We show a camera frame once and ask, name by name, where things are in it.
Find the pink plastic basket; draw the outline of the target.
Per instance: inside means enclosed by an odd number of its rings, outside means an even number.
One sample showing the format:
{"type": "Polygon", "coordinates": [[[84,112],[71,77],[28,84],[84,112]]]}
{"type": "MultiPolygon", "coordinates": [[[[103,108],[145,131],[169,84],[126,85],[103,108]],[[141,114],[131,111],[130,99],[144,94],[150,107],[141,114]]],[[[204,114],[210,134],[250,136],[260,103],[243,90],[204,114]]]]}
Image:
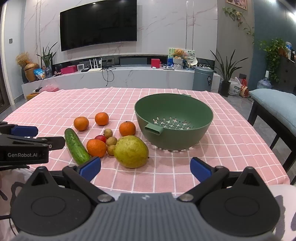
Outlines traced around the pink plastic basket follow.
{"type": "Polygon", "coordinates": [[[59,90],[59,87],[56,86],[55,84],[49,84],[49,85],[46,85],[46,86],[43,86],[40,90],[40,93],[41,92],[57,92],[59,90]]]}

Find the blue snack bag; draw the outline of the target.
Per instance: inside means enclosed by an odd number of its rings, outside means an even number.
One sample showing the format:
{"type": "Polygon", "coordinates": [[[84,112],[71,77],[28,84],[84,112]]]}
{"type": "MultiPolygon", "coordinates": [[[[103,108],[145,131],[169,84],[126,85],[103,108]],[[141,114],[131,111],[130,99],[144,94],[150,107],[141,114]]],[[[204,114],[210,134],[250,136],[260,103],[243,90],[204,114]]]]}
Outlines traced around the blue snack bag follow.
{"type": "Polygon", "coordinates": [[[46,78],[45,71],[41,68],[34,69],[34,75],[39,79],[43,80],[46,78]]]}

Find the green leafy potted plant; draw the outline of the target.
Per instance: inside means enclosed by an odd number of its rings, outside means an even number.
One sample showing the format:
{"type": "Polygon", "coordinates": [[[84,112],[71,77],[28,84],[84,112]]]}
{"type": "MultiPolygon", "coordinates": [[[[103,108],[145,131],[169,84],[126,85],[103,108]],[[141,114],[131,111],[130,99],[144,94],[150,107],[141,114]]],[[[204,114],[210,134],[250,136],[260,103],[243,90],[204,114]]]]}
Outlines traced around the green leafy potted plant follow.
{"type": "Polygon", "coordinates": [[[269,42],[259,41],[259,49],[266,53],[266,69],[269,71],[269,80],[272,83],[279,82],[278,70],[280,68],[281,56],[287,56],[285,42],[281,38],[271,39],[269,42]]]}

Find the golden round vase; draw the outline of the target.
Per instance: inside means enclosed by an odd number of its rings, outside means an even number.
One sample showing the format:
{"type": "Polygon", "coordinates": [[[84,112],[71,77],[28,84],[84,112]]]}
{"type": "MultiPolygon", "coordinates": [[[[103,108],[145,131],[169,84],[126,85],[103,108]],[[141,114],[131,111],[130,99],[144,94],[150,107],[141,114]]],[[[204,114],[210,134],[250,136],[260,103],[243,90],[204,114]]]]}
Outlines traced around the golden round vase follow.
{"type": "Polygon", "coordinates": [[[30,62],[25,66],[24,72],[25,72],[25,76],[29,82],[33,82],[33,81],[37,80],[37,77],[34,74],[34,71],[38,68],[39,68],[38,63],[33,63],[33,62],[30,62]]]}

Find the orange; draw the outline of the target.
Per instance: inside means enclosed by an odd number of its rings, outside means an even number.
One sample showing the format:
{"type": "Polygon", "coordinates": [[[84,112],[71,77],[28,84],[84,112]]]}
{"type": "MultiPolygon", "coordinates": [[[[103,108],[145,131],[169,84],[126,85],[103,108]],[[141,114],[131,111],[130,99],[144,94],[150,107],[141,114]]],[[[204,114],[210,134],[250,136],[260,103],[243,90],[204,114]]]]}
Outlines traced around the orange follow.
{"type": "Polygon", "coordinates": [[[131,121],[123,122],[119,126],[119,132],[123,137],[129,136],[129,135],[135,135],[135,132],[136,132],[135,124],[131,121]]]}
{"type": "Polygon", "coordinates": [[[86,117],[80,116],[75,118],[73,125],[74,128],[78,131],[85,131],[88,129],[89,120],[86,117]]]}
{"type": "Polygon", "coordinates": [[[87,142],[86,149],[91,156],[102,158],[107,152],[107,145],[101,140],[91,139],[87,142]]]}
{"type": "Polygon", "coordinates": [[[97,113],[95,115],[95,122],[99,126],[105,126],[109,123],[109,115],[104,112],[97,113]]]}

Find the teddy bear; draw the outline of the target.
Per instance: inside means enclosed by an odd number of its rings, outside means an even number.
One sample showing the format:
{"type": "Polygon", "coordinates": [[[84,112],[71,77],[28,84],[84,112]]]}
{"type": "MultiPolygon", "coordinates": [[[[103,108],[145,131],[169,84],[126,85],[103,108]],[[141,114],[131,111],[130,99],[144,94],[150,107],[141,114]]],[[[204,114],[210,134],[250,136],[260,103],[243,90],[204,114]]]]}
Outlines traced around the teddy bear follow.
{"type": "Polygon", "coordinates": [[[183,49],[175,49],[173,53],[173,57],[175,59],[184,59],[184,50],[183,49]]]}

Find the dark cabinet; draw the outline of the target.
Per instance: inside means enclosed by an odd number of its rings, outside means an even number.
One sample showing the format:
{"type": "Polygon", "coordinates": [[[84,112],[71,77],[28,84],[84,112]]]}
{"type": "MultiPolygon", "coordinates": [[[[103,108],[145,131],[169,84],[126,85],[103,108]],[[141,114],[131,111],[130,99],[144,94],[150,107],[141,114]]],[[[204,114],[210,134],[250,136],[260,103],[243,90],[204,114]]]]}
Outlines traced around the dark cabinet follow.
{"type": "Polygon", "coordinates": [[[277,90],[292,93],[295,95],[295,63],[283,56],[280,57],[280,67],[277,75],[279,78],[278,83],[275,85],[277,90]]]}

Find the black wall television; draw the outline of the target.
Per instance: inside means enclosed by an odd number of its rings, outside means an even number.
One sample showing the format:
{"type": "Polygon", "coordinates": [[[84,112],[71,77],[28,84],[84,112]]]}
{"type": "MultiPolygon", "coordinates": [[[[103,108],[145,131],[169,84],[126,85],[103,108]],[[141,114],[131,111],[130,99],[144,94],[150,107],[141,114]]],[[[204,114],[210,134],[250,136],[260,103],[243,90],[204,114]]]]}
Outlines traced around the black wall television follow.
{"type": "Polygon", "coordinates": [[[60,12],[62,51],[137,40],[137,1],[97,1],[60,12]]]}

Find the red box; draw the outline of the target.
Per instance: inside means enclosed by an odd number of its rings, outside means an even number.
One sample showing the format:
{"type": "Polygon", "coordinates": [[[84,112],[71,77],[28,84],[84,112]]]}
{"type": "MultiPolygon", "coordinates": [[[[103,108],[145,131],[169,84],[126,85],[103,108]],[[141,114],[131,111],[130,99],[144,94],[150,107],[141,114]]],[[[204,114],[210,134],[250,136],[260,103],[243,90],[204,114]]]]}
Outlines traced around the red box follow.
{"type": "Polygon", "coordinates": [[[159,58],[151,58],[151,67],[152,68],[160,68],[161,61],[159,58]]]}

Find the white wifi router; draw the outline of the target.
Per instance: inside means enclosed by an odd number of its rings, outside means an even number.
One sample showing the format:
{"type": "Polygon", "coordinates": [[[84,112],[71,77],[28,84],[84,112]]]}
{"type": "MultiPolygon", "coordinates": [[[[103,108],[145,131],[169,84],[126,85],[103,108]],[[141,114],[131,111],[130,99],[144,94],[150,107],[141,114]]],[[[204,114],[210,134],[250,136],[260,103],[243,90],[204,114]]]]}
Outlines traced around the white wifi router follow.
{"type": "Polygon", "coordinates": [[[90,69],[89,72],[97,72],[102,70],[102,63],[101,60],[97,61],[96,58],[93,58],[93,60],[89,60],[90,63],[90,69]]]}

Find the framed wall picture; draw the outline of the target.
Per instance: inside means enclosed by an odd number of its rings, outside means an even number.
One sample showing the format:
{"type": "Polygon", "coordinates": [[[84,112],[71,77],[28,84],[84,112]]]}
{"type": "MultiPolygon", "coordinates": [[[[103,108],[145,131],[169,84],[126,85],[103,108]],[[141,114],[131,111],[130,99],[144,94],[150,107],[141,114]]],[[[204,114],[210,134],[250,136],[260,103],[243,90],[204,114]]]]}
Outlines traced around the framed wall picture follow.
{"type": "Polygon", "coordinates": [[[227,0],[226,2],[241,9],[247,10],[247,0],[227,0]]]}

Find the yellow-green pear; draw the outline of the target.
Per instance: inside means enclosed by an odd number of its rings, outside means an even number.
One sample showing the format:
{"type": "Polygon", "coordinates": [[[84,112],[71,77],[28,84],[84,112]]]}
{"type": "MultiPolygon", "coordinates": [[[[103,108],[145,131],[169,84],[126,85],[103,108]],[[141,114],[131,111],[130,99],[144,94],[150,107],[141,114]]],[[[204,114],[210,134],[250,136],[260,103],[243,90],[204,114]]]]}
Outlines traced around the yellow-green pear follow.
{"type": "Polygon", "coordinates": [[[125,136],[118,139],[115,145],[114,157],[126,168],[140,168],[148,161],[149,149],[140,138],[125,136]]]}

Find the brown longan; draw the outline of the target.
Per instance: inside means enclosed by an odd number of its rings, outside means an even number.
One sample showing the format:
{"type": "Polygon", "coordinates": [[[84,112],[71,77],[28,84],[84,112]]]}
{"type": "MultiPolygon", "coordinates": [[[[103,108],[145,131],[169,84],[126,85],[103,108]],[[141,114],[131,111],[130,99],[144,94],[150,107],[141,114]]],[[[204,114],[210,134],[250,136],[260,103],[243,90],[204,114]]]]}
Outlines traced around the brown longan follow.
{"type": "Polygon", "coordinates": [[[117,138],[116,137],[109,137],[107,140],[106,140],[106,144],[108,146],[111,146],[111,145],[116,145],[117,143],[117,138]]]}
{"type": "Polygon", "coordinates": [[[110,138],[113,136],[113,131],[109,128],[106,128],[104,131],[103,131],[103,135],[105,136],[106,139],[110,138]]]}
{"type": "Polygon", "coordinates": [[[109,156],[114,156],[114,150],[115,150],[115,145],[107,146],[107,153],[109,154],[109,156]]]}

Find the water jug bottle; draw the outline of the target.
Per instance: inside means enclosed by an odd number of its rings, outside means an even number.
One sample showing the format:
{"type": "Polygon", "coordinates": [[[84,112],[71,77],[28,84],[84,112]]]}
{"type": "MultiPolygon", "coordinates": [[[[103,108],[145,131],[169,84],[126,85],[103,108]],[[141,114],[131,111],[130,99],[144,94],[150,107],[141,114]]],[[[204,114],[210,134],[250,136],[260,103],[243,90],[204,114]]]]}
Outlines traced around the water jug bottle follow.
{"type": "Polygon", "coordinates": [[[257,89],[272,89],[272,84],[269,81],[269,71],[266,70],[265,76],[263,79],[259,80],[257,83],[257,89]]]}

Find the hanging vine plant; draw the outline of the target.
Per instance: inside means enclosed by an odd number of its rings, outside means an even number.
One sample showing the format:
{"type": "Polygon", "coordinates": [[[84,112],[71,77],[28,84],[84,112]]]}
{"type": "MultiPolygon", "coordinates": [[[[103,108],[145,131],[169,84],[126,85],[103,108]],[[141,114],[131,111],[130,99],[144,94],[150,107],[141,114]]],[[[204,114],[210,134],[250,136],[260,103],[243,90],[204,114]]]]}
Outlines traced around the hanging vine plant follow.
{"type": "Polygon", "coordinates": [[[230,7],[228,8],[223,7],[222,10],[226,16],[229,16],[231,20],[233,20],[234,22],[237,22],[237,26],[239,28],[242,28],[243,31],[246,33],[246,35],[254,39],[255,37],[254,27],[252,27],[247,22],[242,12],[236,10],[235,8],[230,8],[230,7]]]}

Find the red tomato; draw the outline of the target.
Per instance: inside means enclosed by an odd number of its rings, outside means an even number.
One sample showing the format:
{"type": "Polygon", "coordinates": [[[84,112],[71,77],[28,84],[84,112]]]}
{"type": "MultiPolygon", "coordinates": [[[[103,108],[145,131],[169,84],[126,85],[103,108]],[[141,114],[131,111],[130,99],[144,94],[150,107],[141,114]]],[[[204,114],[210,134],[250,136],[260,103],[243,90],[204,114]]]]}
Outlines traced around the red tomato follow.
{"type": "Polygon", "coordinates": [[[104,136],[104,135],[97,135],[96,137],[95,137],[95,139],[96,140],[100,140],[100,141],[102,141],[102,142],[106,142],[106,140],[107,140],[107,138],[104,136]]]}

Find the white plastic bag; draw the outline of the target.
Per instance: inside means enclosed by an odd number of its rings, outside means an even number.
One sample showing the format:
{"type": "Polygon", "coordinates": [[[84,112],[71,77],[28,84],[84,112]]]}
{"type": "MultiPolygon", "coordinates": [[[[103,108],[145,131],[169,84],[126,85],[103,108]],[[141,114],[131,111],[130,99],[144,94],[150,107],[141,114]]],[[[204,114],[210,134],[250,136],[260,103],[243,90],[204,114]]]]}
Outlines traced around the white plastic bag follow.
{"type": "Polygon", "coordinates": [[[240,80],[237,77],[235,77],[234,79],[230,79],[229,82],[229,95],[238,96],[240,94],[240,90],[242,87],[240,80]]]}

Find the plant in glass vase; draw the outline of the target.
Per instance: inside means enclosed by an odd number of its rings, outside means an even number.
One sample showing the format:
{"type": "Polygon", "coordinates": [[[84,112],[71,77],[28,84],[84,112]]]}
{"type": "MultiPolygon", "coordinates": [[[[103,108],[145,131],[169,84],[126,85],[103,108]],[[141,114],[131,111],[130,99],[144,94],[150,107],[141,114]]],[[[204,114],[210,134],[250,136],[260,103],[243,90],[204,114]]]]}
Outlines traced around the plant in glass vase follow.
{"type": "Polygon", "coordinates": [[[44,48],[42,48],[42,53],[41,55],[37,54],[37,56],[39,56],[42,60],[42,62],[44,63],[45,66],[45,76],[46,78],[50,78],[52,77],[52,65],[53,65],[53,58],[56,55],[56,52],[53,52],[53,48],[56,46],[58,42],[56,42],[55,44],[53,44],[51,47],[49,47],[48,45],[44,48]]]}

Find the blue cushioned bench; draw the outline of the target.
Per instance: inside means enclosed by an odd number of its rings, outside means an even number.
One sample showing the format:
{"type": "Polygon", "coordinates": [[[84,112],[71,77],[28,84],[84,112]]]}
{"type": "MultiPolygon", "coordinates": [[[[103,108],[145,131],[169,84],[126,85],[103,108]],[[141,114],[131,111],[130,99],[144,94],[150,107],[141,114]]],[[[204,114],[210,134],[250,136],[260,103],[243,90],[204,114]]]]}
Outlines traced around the blue cushioned bench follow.
{"type": "Polygon", "coordinates": [[[253,105],[248,122],[254,125],[260,117],[276,133],[270,148],[273,149],[279,139],[289,147],[291,153],[283,163],[288,171],[295,163],[295,95],[275,89],[256,89],[249,92],[253,105]]]}

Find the green cucumber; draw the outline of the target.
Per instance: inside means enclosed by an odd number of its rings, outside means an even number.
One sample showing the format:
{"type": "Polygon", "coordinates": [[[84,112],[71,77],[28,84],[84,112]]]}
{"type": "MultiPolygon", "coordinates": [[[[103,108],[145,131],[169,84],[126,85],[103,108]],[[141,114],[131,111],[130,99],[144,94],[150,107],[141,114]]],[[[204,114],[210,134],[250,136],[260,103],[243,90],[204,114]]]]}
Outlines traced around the green cucumber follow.
{"type": "Polygon", "coordinates": [[[64,136],[69,152],[77,164],[82,165],[91,159],[91,156],[73,129],[67,128],[64,136]]]}

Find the orange front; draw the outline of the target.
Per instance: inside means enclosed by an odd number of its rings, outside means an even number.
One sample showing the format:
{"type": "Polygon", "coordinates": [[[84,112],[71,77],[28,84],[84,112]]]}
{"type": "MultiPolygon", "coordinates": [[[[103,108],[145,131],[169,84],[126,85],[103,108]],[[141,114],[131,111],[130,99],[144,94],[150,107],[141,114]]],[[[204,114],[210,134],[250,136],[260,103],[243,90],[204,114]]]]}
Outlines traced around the orange front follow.
{"type": "Polygon", "coordinates": [[[91,156],[102,158],[107,152],[107,145],[101,140],[91,139],[87,142],[86,149],[91,156]]]}

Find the grey trash bin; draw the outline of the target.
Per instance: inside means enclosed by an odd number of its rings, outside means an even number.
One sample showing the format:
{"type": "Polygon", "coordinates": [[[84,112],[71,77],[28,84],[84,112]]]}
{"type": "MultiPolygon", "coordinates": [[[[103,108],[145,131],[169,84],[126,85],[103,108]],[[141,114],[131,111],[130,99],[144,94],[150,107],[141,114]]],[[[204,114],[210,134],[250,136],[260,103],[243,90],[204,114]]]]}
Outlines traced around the grey trash bin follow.
{"type": "Polygon", "coordinates": [[[193,90],[195,91],[211,91],[214,70],[206,67],[195,67],[193,90]]]}

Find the pink checkered tablecloth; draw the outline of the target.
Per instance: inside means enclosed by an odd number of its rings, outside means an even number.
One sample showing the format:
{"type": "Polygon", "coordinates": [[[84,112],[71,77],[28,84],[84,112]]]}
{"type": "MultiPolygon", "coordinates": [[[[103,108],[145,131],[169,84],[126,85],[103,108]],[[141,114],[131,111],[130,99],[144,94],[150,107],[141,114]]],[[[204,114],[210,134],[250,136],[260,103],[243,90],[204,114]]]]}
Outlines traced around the pink checkered tablecloth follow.
{"type": "Polygon", "coordinates": [[[44,92],[8,116],[8,121],[37,126],[40,135],[62,135],[71,128],[84,147],[100,154],[102,170],[93,183],[105,191],[152,192],[157,197],[179,195],[198,180],[189,162],[199,157],[231,171],[253,166],[268,185],[287,184],[289,178],[271,149],[255,129],[219,94],[190,91],[212,110],[213,120],[201,140],[179,151],[158,148],[139,127],[135,103],[148,95],[175,93],[178,89],[98,88],[44,92]],[[140,168],[126,168],[107,150],[123,136],[136,136],[145,143],[149,158],[140,168]]]}

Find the pink box on console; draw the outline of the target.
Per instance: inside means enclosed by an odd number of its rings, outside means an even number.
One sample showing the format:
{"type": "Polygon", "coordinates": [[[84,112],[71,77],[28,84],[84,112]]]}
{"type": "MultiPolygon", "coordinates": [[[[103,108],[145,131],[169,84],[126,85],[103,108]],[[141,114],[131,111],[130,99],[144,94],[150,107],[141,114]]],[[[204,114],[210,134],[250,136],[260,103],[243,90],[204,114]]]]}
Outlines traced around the pink box on console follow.
{"type": "Polygon", "coordinates": [[[61,74],[71,74],[77,72],[77,66],[76,65],[71,65],[67,66],[61,69],[61,74]]]}

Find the grey tv console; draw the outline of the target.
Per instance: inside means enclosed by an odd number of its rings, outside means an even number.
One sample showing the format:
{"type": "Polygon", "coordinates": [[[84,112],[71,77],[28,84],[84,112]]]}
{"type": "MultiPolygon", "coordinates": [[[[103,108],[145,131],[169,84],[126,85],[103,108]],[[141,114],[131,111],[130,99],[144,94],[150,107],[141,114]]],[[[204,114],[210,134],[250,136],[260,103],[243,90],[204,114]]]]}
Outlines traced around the grey tv console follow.
{"type": "MultiPolygon", "coordinates": [[[[108,70],[97,72],[77,71],[71,74],[37,80],[22,85],[24,96],[37,88],[55,84],[59,90],[81,88],[166,88],[193,90],[194,70],[169,70],[167,68],[154,69],[149,65],[116,66],[108,70]]],[[[214,73],[212,92],[218,92],[220,75],[214,73]]]]}

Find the green colander bowl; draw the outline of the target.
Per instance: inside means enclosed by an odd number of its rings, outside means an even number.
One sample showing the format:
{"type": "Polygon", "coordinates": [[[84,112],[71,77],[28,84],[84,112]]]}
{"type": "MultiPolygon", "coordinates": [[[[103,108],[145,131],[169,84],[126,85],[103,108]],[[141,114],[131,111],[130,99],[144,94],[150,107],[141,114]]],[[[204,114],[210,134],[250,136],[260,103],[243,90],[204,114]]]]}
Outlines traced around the green colander bowl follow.
{"type": "Polygon", "coordinates": [[[185,94],[159,93],[134,105],[143,136],[156,147],[181,151],[198,144],[213,120],[205,103],[185,94]]]}

